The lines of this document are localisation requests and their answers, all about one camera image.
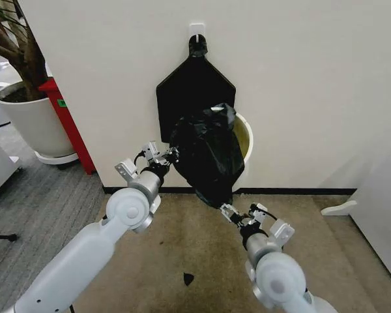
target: black chair leg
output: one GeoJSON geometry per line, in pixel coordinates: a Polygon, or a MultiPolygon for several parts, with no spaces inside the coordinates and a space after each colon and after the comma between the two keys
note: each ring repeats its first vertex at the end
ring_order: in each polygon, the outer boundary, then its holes
{"type": "Polygon", "coordinates": [[[12,233],[10,235],[0,235],[0,239],[6,239],[9,241],[15,241],[18,239],[18,236],[15,233],[12,233]]]}

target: carpet floor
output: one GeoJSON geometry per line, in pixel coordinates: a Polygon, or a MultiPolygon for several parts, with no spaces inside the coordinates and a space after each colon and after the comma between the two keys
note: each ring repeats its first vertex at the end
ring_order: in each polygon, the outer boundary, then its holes
{"type": "Polygon", "coordinates": [[[40,163],[12,125],[0,128],[0,145],[22,160],[22,170],[0,189],[0,234],[20,236],[13,243],[0,240],[2,311],[96,218],[104,193],[98,175],[85,174],[81,164],[58,170],[40,163]]]}
{"type": "MultiPolygon", "coordinates": [[[[234,202],[244,212],[260,202],[295,228],[284,252],[302,266],[310,291],[339,313],[391,313],[391,277],[362,234],[348,217],[320,214],[346,199],[240,195],[234,202]]],[[[118,242],[74,308],[79,313],[266,312],[252,293],[245,260],[237,229],[220,212],[192,194],[162,194],[150,228],[118,242]],[[184,272],[194,275],[189,286],[184,272]]]]}

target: potted plant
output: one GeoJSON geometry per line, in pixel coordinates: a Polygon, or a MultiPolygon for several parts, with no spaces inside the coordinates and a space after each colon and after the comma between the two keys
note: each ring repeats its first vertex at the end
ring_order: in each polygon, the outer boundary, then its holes
{"type": "Polygon", "coordinates": [[[38,90],[48,79],[45,59],[17,0],[0,0],[0,56],[22,79],[0,89],[0,107],[23,139],[47,158],[74,153],[49,98],[38,90]]]}

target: trash bag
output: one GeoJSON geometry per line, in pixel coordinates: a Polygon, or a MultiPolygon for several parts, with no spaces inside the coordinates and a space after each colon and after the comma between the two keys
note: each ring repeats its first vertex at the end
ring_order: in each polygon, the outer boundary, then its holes
{"type": "Polygon", "coordinates": [[[177,171],[211,207],[232,204],[232,186],[244,170],[238,139],[233,132],[236,111],[227,104],[194,111],[179,119],[171,133],[177,171]]]}
{"type": "Polygon", "coordinates": [[[178,120],[191,111],[223,102],[235,106],[235,86],[206,59],[206,39],[198,37],[198,42],[195,35],[188,42],[188,58],[156,87],[163,142],[169,142],[178,120]]]}

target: black cable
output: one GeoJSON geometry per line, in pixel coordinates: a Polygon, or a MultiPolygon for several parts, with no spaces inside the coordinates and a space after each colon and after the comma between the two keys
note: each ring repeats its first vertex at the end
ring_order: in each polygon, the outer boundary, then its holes
{"type": "Polygon", "coordinates": [[[255,210],[256,210],[256,211],[259,211],[259,212],[262,212],[262,213],[265,213],[266,215],[271,216],[274,220],[277,220],[277,218],[275,217],[275,215],[273,215],[272,213],[269,213],[269,212],[266,211],[266,210],[262,210],[262,209],[260,209],[260,208],[258,208],[258,207],[256,207],[255,210]]]}
{"type": "Polygon", "coordinates": [[[139,157],[144,157],[145,156],[145,152],[141,151],[138,153],[137,156],[135,156],[135,159],[133,160],[133,164],[136,165],[136,161],[138,160],[139,157]]]}

